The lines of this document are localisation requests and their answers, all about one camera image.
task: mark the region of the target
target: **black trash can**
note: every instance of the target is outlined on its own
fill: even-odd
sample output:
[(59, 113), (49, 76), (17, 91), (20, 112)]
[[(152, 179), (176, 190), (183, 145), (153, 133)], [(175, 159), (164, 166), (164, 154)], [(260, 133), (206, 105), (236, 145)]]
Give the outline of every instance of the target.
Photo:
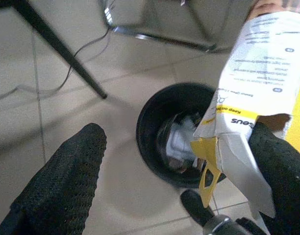
[(176, 187), (198, 188), (200, 171), (178, 173), (163, 164), (157, 149), (157, 133), (166, 120), (177, 114), (203, 117), (214, 90), (198, 83), (180, 83), (157, 92), (143, 107), (137, 123), (136, 138), (142, 158), (160, 178)]

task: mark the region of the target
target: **black cable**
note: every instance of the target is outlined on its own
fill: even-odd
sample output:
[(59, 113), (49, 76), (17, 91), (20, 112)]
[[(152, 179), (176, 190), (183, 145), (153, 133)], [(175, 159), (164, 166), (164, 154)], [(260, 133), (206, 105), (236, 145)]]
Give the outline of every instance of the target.
[[(110, 31), (110, 28), (107, 29), (106, 33), (105, 33), (103, 36), (101, 36), (101, 37), (99, 37), (99, 38), (96, 38), (96, 39), (94, 39), (94, 40), (92, 40), (92, 41), (86, 43), (85, 45), (83, 45), (81, 48), (79, 48), (79, 49), (75, 52), (74, 57), (77, 56), (77, 54), (78, 54), (79, 52), (81, 52), (83, 49), (85, 49), (86, 47), (89, 47), (89, 46), (91, 46), (91, 45), (93, 45), (93, 44), (95, 44), (95, 43), (101, 41), (102, 39), (104, 39), (104, 38), (107, 36), (107, 34), (109, 33), (109, 31)], [(101, 51), (97, 56), (101, 55), (101, 54), (107, 49), (107, 47), (108, 47), (108, 45), (109, 45), (109, 42), (110, 42), (110, 37), (109, 37), (109, 39), (108, 39), (108, 41), (107, 41), (105, 47), (102, 49), (102, 51)], [(35, 93), (35, 94), (41, 94), (41, 95), (44, 95), (44, 96), (51, 96), (51, 95), (54, 95), (54, 94), (57, 93), (60, 89), (62, 89), (62, 87), (65, 85), (65, 83), (67, 82), (67, 80), (69, 79), (69, 77), (70, 77), (71, 74), (72, 74), (72, 66), (69, 67), (68, 72), (67, 72), (67, 75), (66, 75), (66, 77), (65, 77), (65, 79), (64, 79), (64, 81), (63, 81), (63, 83), (62, 83), (60, 86), (58, 86), (57, 88), (50, 89), (50, 90), (39, 90), (39, 91), (36, 91), (36, 89), (33, 88), (33, 87), (29, 87), (29, 86), (25, 86), (25, 85), (18, 85), (18, 86), (15, 87), (14, 89), (12, 89), (12, 90), (10, 90), (10, 91), (4, 93), (4, 94), (0, 94), (0, 100), (1, 100), (1, 99), (4, 99), (4, 98), (6, 98), (6, 97), (8, 97), (9, 95), (11, 95), (11, 94), (13, 94), (14, 92), (19, 91), (19, 90), (22, 90), (22, 91), (25, 91), (25, 92), (30, 92), (30, 93)]]

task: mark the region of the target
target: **electrical cord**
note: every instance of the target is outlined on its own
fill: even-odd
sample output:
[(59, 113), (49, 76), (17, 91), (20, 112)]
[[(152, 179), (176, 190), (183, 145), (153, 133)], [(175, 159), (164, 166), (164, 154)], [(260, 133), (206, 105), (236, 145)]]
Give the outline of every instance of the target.
[[(107, 29), (106, 33), (99, 37), (99, 38), (96, 38), (88, 43), (86, 43), (85, 45), (83, 45), (81, 48), (79, 48), (75, 54), (74, 54), (74, 57), (78, 55), (78, 53), (80, 53), (83, 49), (101, 41), (102, 39), (104, 39), (107, 34), (109, 33), (110, 31), (110, 28)], [(105, 52), (105, 50), (107, 49), (107, 47), (109, 46), (109, 43), (110, 43), (110, 37), (108, 37), (108, 40), (107, 40), (107, 43), (105, 45), (105, 47), (102, 49), (102, 51), (100, 51), (96, 56), (94, 56), (94, 58), (97, 58), (98, 56), (100, 56), (102, 53)], [(68, 69), (68, 72), (67, 72), (67, 75), (64, 79), (64, 81), (62, 82), (62, 84), (60, 86), (58, 86), (57, 88), (54, 88), (54, 89), (49, 89), (49, 90), (38, 90), (36, 91), (35, 88), (33, 87), (29, 87), (29, 86), (25, 86), (25, 85), (18, 85), (17, 87), (15, 87), (14, 89), (10, 90), (9, 92), (6, 92), (4, 94), (0, 94), (0, 100), (1, 99), (4, 99), (8, 96), (10, 96), (11, 94), (15, 93), (16, 91), (24, 91), (24, 92), (29, 92), (29, 93), (34, 93), (34, 94), (39, 94), (41, 96), (51, 96), (51, 95), (54, 95), (55, 93), (57, 93), (60, 89), (62, 89), (62, 87), (65, 85), (65, 83), (67, 82), (67, 80), (69, 79), (70, 75), (72, 74), (73, 70), (72, 70), (72, 66), (69, 67)]]

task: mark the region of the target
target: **tile floor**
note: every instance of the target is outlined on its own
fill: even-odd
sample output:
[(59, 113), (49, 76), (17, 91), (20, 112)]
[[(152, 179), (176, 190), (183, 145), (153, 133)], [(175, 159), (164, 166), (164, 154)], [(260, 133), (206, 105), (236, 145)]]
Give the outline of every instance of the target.
[[(105, 32), (95, 0), (33, 0), (72, 50)], [(106, 40), (82, 52), (85, 62)], [(100, 100), (73, 74), (56, 95), (17, 92), (0, 100), (0, 223), (9, 205), (59, 145), (85, 124), (107, 135), (98, 190), (84, 235), (195, 235), (201, 229), (181, 206), (181, 189), (156, 177), (137, 150), (135, 125), (145, 102), (160, 89), (183, 81), (217, 86), (228, 55), (111, 34), (108, 49), (85, 63), (109, 93)], [(58, 86), (68, 67), (13, 10), (0, 11), (0, 94), (25, 84)], [(211, 207), (233, 218), (251, 217), (246, 198), (219, 183)]]

